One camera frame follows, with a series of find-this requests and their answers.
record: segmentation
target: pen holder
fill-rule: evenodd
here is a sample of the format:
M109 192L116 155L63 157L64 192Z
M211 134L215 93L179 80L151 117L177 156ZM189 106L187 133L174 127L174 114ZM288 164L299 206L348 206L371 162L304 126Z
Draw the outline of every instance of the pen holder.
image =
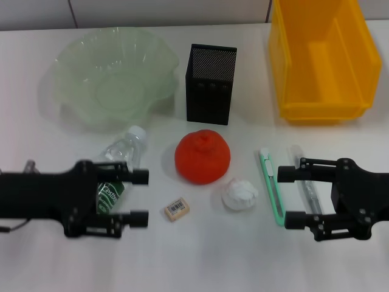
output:
M185 76L187 121L228 125L236 48L192 44Z

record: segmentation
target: yellow storage box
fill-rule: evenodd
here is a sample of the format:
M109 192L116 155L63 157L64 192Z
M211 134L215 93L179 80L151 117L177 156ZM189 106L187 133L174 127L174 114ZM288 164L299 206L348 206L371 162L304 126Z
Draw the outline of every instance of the yellow storage box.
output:
M274 0L269 53L281 117L348 120L372 106L382 62L357 0Z

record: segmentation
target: red ball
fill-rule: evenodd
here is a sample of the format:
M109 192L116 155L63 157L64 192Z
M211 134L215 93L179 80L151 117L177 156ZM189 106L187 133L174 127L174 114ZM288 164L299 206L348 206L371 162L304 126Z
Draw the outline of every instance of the red ball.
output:
M231 154L222 136L215 131L201 130L182 138L174 160L184 178L194 184L209 184L227 172Z

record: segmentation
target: white table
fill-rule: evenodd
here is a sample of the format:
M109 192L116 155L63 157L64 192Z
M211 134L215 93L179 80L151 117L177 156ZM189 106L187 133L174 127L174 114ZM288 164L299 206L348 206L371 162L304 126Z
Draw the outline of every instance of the white table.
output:
M254 151L269 147L276 165L289 165L287 151L298 144L310 158L349 157L367 170L389 172L389 21L368 25L384 61L374 107L354 122L320 128L292 127L277 116L266 49L269 24L152 28L178 54L181 83L175 111L161 106L145 125L150 143L142 166L150 169L150 186L134 188L121 206L148 209L148 229L127 229L121 240L69 240L60 224L32 221L0 235L1 291L387 291L389 224L377 224L367 242L316 243L308 230L280 228L254 158ZM27 159L42 172L65 170L116 137L71 123L50 99L50 65L87 31L0 33L3 171L21 170ZM227 127L185 120L192 43L238 48ZM177 176L173 153L184 135L203 128L223 135L232 160L219 181L192 186ZM219 190L233 177L260 190L254 209L234 213L222 205ZM305 209L297 184L280 187L286 209ZM324 212L333 212L331 185L317 188ZM191 211L170 223L162 209L180 196Z

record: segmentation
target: green bottle label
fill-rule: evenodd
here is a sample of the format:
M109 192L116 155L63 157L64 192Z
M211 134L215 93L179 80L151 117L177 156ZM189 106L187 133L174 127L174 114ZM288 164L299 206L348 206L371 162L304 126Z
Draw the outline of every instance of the green bottle label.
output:
M124 191L121 182L104 182L99 184L97 213L108 214Z

